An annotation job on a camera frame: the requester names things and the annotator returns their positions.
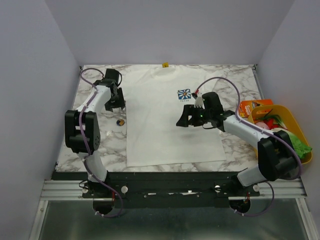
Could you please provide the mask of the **round blue orange brooch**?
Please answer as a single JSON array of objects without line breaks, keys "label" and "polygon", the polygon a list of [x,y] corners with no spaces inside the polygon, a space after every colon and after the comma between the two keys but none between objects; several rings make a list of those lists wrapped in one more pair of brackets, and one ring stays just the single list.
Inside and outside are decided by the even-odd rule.
[{"label": "round blue orange brooch", "polygon": [[118,119],[118,120],[116,121],[116,124],[117,124],[118,126],[123,126],[123,125],[125,124],[125,121],[124,121],[123,119]]}]

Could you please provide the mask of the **white t-shirt with flower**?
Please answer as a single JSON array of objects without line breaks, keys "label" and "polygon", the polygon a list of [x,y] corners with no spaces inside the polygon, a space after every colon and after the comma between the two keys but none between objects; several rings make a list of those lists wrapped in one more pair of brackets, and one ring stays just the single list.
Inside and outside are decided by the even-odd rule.
[{"label": "white t-shirt with flower", "polygon": [[184,105],[205,80],[203,69],[185,66],[131,71],[121,88],[126,104],[128,167],[226,160],[218,129],[178,127]]}]

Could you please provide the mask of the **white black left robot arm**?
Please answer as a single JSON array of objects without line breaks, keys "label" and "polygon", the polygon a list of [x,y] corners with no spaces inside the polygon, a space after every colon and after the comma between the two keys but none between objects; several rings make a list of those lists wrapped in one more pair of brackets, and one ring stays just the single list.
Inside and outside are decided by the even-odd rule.
[{"label": "white black left robot arm", "polygon": [[102,110],[112,112],[114,109],[125,108],[124,95],[120,87],[122,74],[113,68],[102,72],[89,67],[80,72],[80,78],[91,85],[92,90],[77,109],[65,112],[65,145],[82,160],[88,181],[95,183],[93,191],[99,197],[107,197],[110,192],[119,196],[120,194],[106,182],[108,171],[98,153],[101,143],[98,114]]}]

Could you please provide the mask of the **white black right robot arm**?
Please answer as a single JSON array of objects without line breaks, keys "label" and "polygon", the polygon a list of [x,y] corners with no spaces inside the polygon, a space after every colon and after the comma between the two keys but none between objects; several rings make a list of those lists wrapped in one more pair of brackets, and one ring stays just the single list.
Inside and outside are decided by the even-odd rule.
[{"label": "white black right robot arm", "polygon": [[257,165],[240,171],[232,178],[230,191],[234,195],[243,195],[249,186],[257,183],[294,180],[301,174],[302,163],[287,132],[263,129],[231,110],[224,110],[215,92],[197,96],[194,104],[186,104],[176,126],[199,127],[207,123],[237,136],[257,150]]}]

